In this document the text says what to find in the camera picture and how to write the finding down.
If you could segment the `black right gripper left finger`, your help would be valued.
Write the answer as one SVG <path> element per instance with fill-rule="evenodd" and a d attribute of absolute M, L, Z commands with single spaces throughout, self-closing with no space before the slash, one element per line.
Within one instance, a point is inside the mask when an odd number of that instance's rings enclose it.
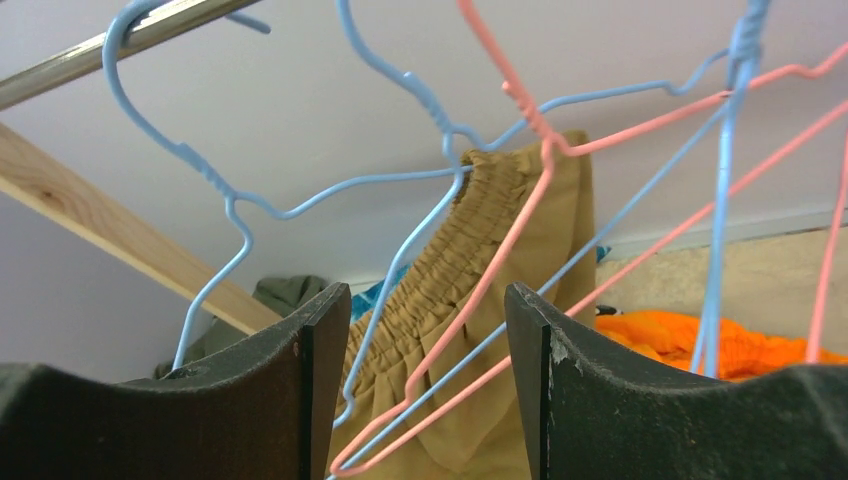
<path fill-rule="evenodd" d="M 321 479 L 349 332 L 349 287 L 159 380 L 105 384 L 1 368 L 5 479 Z"/>

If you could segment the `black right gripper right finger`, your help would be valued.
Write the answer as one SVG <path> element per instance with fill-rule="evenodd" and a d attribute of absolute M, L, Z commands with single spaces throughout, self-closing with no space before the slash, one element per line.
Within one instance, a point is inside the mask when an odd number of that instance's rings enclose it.
<path fill-rule="evenodd" d="M 843 479 L 847 370 L 741 383 L 692 374 L 574 321 L 520 283 L 504 296 L 535 479 Z"/>

